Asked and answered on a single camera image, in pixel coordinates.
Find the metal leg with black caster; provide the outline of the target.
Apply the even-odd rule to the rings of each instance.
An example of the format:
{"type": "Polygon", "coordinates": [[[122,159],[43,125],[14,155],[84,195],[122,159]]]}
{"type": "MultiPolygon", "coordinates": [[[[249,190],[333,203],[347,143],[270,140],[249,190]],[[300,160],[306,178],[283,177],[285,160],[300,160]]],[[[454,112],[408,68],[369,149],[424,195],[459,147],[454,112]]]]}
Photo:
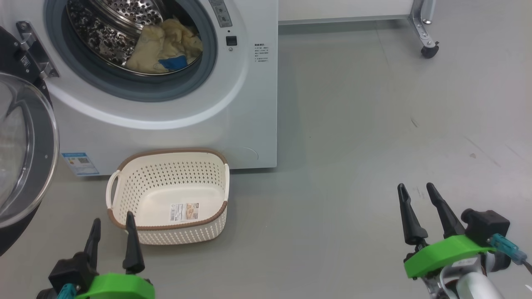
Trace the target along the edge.
{"type": "Polygon", "coordinates": [[[420,42],[423,43],[420,53],[424,58],[431,59],[439,51],[439,42],[433,41],[430,34],[428,34],[427,30],[424,28],[424,22],[422,18],[424,2],[425,0],[414,0],[411,6],[410,15],[407,19],[417,33],[420,42]]]}

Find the cream perforated laundry basket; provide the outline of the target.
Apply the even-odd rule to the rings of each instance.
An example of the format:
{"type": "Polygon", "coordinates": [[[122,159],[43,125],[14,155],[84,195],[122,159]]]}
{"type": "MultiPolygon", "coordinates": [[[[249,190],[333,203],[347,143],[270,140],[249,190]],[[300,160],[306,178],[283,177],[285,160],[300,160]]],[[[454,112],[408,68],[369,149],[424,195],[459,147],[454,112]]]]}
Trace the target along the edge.
{"type": "Polygon", "coordinates": [[[208,148],[142,152],[123,161],[106,187],[110,221],[125,230],[133,212],[144,245],[206,242],[226,224],[230,169],[224,155],[208,148]],[[172,203],[199,203],[199,218],[171,223],[172,203]]]}

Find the perforated steel washer drum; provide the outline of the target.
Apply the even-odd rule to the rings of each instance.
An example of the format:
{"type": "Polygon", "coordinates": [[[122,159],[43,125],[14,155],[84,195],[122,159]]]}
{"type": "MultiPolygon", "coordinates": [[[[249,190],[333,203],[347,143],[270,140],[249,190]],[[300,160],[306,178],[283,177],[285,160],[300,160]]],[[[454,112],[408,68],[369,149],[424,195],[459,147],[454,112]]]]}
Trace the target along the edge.
{"type": "Polygon", "coordinates": [[[179,72],[145,74],[126,68],[145,25],[161,27],[163,21],[177,19],[200,38],[194,21],[175,0],[68,0],[65,8],[76,34],[93,53],[136,75],[179,72]]]}

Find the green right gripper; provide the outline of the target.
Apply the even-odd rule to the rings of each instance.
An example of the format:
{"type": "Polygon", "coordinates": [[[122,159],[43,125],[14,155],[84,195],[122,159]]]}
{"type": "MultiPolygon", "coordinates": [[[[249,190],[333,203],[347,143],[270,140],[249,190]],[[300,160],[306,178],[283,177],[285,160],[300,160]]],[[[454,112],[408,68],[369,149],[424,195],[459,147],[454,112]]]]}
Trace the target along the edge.
{"type": "MultiPolygon", "coordinates": [[[[437,209],[445,240],[418,250],[404,262],[404,269],[408,278],[420,278],[432,271],[463,259],[469,259],[479,253],[496,251],[492,246],[479,245],[464,235],[464,226],[437,191],[435,185],[428,182],[426,187],[431,203],[437,209]]],[[[416,217],[407,188],[401,183],[397,186],[397,191],[404,241],[406,244],[414,246],[423,244],[428,233],[416,217]]]]}

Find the blue energy label sticker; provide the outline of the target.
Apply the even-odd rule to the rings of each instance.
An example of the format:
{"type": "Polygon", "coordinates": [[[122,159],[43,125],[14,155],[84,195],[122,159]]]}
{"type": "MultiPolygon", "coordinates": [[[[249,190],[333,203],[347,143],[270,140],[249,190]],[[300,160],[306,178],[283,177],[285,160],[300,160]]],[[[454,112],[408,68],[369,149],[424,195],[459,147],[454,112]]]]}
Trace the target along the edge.
{"type": "Polygon", "coordinates": [[[100,173],[84,152],[61,153],[76,176],[99,176],[100,173]]]}

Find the metal door hinge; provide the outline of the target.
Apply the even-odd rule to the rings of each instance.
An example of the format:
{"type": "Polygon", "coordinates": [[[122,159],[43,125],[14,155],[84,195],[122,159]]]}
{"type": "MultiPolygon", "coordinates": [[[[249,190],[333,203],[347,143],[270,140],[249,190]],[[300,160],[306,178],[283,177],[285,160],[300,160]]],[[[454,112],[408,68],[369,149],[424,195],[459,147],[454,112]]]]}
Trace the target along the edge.
{"type": "Polygon", "coordinates": [[[19,21],[15,26],[21,38],[19,47],[25,52],[27,61],[30,63],[28,67],[36,67],[42,79],[60,77],[32,24],[28,21],[19,21]]]}

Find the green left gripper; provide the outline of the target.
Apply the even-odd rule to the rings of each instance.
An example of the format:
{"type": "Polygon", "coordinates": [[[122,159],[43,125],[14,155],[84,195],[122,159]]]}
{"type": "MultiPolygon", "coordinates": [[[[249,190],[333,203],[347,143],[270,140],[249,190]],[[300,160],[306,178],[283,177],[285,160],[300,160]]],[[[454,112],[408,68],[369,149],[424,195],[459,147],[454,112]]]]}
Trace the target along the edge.
{"type": "MultiPolygon", "coordinates": [[[[155,299],[155,288],[146,279],[135,276],[145,270],[144,256],[133,212],[126,214],[127,247],[122,268],[126,274],[109,273],[95,276],[88,291],[76,295],[75,299],[155,299]]],[[[94,219],[85,245],[89,268],[97,269],[98,246],[101,239],[101,220],[94,219]]]]}

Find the grey warning label sticker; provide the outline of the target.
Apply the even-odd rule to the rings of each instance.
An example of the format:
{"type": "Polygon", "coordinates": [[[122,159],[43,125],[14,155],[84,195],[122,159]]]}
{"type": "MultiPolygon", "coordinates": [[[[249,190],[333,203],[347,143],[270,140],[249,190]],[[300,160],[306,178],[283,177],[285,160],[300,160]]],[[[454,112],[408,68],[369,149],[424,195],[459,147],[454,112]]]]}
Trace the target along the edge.
{"type": "Polygon", "coordinates": [[[221,28],[232,27],[232,20],[224,0],[209,0],[221,28]]]}

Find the white front-load washing machine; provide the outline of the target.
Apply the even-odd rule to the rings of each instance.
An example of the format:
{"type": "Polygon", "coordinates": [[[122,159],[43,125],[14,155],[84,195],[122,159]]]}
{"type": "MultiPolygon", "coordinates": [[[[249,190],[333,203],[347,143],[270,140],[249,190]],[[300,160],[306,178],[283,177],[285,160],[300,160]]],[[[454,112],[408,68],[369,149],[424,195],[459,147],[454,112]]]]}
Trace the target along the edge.
{"type": "Polygon", "coordinates": [[[229,28],[220,27],[209,0],[200,0],[218,40],[207,81],[184,97],[139,102],[91,86],[65,64],[47,33],[45,0],[0,0],[0,27],[21,41],[15,24],[30,22],[59,73],[44,79],[59,127],[59,156],[84,152],[99,176],[137,153],[170,148],[212,149],[232,169],[274,168],[279,2],[224,1],[229,28]],[[237,36],[238,44],[227,46],[226,36],[237,36]]]}

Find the printed basket product sticker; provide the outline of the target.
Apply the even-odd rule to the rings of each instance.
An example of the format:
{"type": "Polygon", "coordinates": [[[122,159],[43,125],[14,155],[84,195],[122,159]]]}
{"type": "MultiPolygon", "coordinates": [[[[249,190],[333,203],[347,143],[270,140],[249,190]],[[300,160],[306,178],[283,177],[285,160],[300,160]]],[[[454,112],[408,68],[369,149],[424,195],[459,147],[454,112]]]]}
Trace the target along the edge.
{"type": "Polygon", "coordinates": [[[170,205],[170,222],[186,223],[197,221],[199,218],[199,203],[172,203],[170,205]]]}

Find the washing machine door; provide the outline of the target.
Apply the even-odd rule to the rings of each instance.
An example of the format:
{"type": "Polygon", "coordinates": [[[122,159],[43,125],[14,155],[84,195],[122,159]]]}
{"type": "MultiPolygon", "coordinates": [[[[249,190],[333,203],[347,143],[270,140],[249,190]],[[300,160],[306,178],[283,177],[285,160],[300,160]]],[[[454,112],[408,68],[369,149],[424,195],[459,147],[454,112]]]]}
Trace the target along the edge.
{"type": "Polygon", "coordinates": [[[0,257],[32,221],[57,164],[59,132],[29,51],[0,27],[0,257]]]}

